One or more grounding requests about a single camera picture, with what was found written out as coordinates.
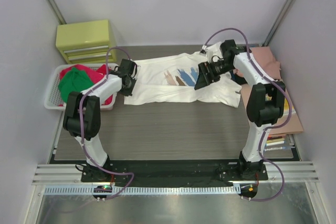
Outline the white printed t shirt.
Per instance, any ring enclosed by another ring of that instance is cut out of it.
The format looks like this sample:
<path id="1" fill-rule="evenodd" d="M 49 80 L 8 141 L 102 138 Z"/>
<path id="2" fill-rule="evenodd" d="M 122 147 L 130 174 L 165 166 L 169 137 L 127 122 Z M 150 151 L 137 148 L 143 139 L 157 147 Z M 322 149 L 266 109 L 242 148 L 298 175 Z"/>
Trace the white printed t shirt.
<path id="1" fill-rule="evenodd" d="M 137 60 L 140 67 L 132 95 L 124 98 L 126 105 L 143 105 L 152 102 L 223 103 L 234 108 L 240 102 L 241 86 L 229 73 L 218 82 L 195 90 L 198 64 L 208 58 L 200 52 Z"/>

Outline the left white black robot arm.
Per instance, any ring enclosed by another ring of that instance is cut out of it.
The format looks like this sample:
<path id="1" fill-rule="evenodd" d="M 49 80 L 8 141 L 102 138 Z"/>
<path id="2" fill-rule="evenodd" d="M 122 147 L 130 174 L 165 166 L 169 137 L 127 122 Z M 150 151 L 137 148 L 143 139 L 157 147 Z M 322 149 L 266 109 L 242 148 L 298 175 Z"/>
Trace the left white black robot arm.
<path id="1" fill-rule="evenodd" d="M 137 74 L 138 65 L 130 59 L 122 59 L 120 65 L 107 69 L 97 83 L 69 93 L 63 128 L 78 141 L 86 156 L 83 179 L 103 182 L 116 174 L 111 170 L 110 158 L 99 138 L 101 105 L 115 93 L 131 96 Z"/>

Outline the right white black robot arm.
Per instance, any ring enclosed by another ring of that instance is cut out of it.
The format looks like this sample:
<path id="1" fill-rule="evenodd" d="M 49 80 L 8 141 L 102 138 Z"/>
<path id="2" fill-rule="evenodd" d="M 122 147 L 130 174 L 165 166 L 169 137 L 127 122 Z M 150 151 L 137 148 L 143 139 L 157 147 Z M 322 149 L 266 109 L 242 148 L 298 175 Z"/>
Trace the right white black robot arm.
<path id="1" fill-rule="evenodd" d="M 221 56 L 217 61 L 209 60 L 198 65 L 198 78 L 194 89 L 218 82 L 221 75 L 234 69 L 243 73 L 251 88 L 246 106 L 250 129 L 237 165 L 221 171 L 221 179 L 255 180 L 258 173 L 263 171 L 262 155 L 269 132 L 283 116 L 286 86 L 262 70 L 248 47 L 238 47 L 231 39 L 220 45 L 220 52 Z"/>

